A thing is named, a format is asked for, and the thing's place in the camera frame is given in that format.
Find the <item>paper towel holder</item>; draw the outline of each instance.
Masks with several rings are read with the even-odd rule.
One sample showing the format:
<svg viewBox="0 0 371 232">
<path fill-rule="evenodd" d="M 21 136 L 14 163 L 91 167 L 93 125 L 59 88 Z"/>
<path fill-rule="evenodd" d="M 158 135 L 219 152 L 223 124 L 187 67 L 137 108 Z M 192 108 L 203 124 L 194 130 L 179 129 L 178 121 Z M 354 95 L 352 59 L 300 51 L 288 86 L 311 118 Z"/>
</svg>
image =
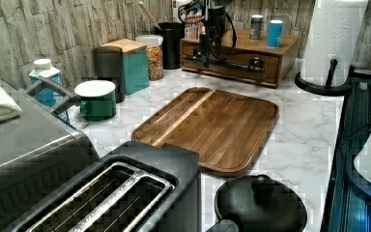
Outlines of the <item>paper towel holder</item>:
<svg viewBox="0 0 371 232">
<path fill-rule="evenodd" d="M 312 94 L 322 95 L 322 96 L 344 96 L 346 92 L 352 89 L 352 84 L 350 81 L 349 76 L 354 72 L 355 67 L 350 66 L 348 78 L 346 79 L 345 83 L 340 86 L 330 86 L 333 79 L 333 73 L 335 72 L 336 65 L 338 61 L 336 59 L 330 60 L 330 68 L 328 72 L 328 78 L 325 86 L 317 85 L 314 83 L 310 83 L 300 77 L 300 72 L 295 76 L 295 84 L 304 91 L 307 91 Z"/>
</svg>

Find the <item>wooden lid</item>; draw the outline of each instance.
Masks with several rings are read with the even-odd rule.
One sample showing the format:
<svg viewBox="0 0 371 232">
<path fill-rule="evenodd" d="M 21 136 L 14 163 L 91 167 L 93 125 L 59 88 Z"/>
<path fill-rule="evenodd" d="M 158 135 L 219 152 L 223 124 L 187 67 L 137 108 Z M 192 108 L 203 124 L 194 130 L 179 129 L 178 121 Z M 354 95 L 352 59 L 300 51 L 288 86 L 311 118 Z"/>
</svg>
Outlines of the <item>wooden lid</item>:
<svg viewBox="0 0 371 232">
<path fill-rule="evenodd" d="M 146 45 L 141 42 L 122 39 L 119 41 L 103 44 L 102 46 L 119 46 L 123 50 L 123 54 L 130 54 L 138 50 L 146 49 Z"/>
</svg>

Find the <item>toaster slot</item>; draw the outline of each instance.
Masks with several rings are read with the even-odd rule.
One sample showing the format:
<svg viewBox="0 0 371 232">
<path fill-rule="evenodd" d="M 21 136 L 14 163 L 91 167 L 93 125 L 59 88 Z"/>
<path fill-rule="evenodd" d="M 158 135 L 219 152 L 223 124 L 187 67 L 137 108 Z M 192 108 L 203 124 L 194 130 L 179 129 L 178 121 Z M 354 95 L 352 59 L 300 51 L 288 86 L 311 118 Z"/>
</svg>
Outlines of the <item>toaster slot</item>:
<svg viewBox="0 0 371 232">
<path fill-rule="evenodd" d="M 173 186 L 134 166 L 114 162 L 27 231 L 129 231 Z"/>
<path fill-rule="evenodd" d="M 135 226 L 133 220 L 146 216 L 146 211 L 142 211 L 153 204 L 164 187 L 163 183 L 150 177 L 142 178 L 90 226 L 88 231 L 124 231 Z"/>
</svg>

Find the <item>black canister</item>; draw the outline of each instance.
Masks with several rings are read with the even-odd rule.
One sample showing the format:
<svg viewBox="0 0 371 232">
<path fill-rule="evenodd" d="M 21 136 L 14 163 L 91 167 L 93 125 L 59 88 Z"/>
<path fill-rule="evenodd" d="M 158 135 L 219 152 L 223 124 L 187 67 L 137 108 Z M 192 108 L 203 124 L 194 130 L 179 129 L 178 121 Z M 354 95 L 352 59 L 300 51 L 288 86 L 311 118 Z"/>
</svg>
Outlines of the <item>black canister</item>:
<svg viewBox="0 0 371 232">
<path fill-rule="evenodd" d="M 263 16 L 255 14 L 251 17 L 251 27 L 249 29 L 249 38 L 251 40 L 261 40 L 261 26 Z"/>
<path fill-rule="evenodd" d="M 155 34 L 162 36 L 162 59 L 165 70 L 180 68 L 180 40 L 185 36 L 185 27 L 180 22 L 162 22 L 155 28 Z"/>
<path fill-rule="evenodd" d="M 119 46 L 100 46 L 93 50 L 95 72 L 99 80 L 108 80 L 116 85 L 116 102 L 125 100 L 125 73 L 123 50 Z"/>
</svg>

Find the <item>kitchen counter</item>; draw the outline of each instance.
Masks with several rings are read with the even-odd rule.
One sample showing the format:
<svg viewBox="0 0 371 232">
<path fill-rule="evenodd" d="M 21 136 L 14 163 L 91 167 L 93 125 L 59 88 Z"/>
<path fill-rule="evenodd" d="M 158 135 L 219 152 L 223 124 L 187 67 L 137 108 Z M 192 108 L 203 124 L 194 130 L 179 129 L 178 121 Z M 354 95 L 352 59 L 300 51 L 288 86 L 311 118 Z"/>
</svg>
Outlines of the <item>kitchen counter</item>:
<svg viewBox="0 0 371 232">
<path fill-rule="evenodd" d="M 102 157 L 130 140 L 131 133 L 184 90 L 207 87 L 274 102 L 279 117 L 261 155 L 246 174 L 266 174 L 294 190 L 308 213 L 305 231 L 319 231 L 325 206 L 343 97 L 322 97 L 302 91 L 295 83 L 297 62 L 278 89 L 244 84 L 181 70 L 164 71 L 164 78 L 126 96 L 115 117 L 88 122 L 78 108 L 69 110 L 71 124 L 92 140 Z M 202 229 L 215 224 L 214 195 L 226 181 L 202 173 Z"/>
</svg>

